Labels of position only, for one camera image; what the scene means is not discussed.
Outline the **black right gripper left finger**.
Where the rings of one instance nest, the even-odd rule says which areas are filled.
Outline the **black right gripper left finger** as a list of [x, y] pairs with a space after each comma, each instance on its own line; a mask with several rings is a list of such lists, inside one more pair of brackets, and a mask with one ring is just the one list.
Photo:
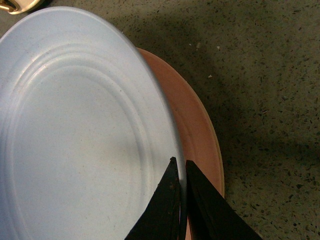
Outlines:
[[171, 157], [145, 211], [127, 240], [177, 240], [180, 230], [181, 187], [177, 160]]

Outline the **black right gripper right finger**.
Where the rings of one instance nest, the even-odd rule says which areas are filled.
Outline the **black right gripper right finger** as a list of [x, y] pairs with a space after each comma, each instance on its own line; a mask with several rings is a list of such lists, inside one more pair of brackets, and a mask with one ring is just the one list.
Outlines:
[[187, 209], [193, 240], [260, 240], [192, 160], [186, 161]]

